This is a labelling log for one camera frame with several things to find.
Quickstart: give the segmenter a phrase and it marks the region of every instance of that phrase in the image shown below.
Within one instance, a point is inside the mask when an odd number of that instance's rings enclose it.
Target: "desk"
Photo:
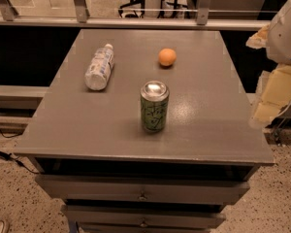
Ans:
[[[84,72],[107,42],[111,79],[90,91]],[[162,48],[176,50],[172,68],[159,66]],[[151,80],[171,92],[157,134],[140,122],[140,88]],[[218,32],[83,29],[16,154],[29,157],[40,186],[85,230],[209,232],[250,176],[274,163],[262,132],[247,124],[249,111]]]

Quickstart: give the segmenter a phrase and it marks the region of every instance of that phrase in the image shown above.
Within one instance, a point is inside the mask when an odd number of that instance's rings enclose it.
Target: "can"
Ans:
[[[146,130],[157,132],[165,127],[169,93],[169,88],[158,81],[141,88],[141,118]]]

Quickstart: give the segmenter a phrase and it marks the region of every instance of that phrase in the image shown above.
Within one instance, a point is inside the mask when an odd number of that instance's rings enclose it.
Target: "bottle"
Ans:
[[[97,49],[84,79],[88,88],[101,90],[107,86],[111,71],[113,70],[113,46],[106,44]]]

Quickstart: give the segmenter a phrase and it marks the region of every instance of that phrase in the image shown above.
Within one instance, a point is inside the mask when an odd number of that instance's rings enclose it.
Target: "gray tabletop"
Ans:
[[[83,76],[94,52],[113,44],[104,91]],[[173,67],[157,59],[177,52]],[[158,80],[170,89],[165,129],[146,133],[140,89]],[[30,122],[17,154],[187,163],[271,164],[261,130],[248,126],[250,106],[218,32],[84,29]]]

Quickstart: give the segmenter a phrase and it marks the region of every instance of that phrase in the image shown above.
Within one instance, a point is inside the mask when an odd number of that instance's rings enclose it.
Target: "terrazzo floor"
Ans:
[[[18,137],[0,135],[0,150],[13,152],[17,141]],[[291,129],[281,133],[281,146],[268,141],[275,165],[260,168],[252,176],[251,189],[236,205],[224,209],[227,219],[212,233],[291,232]],[[21,160],[34,170],[26,158]],[[50,199],[34,179],[26,169],[0,159],[0,219],[10,223],[9,232],[69,232],[60,212],[62,201]]]

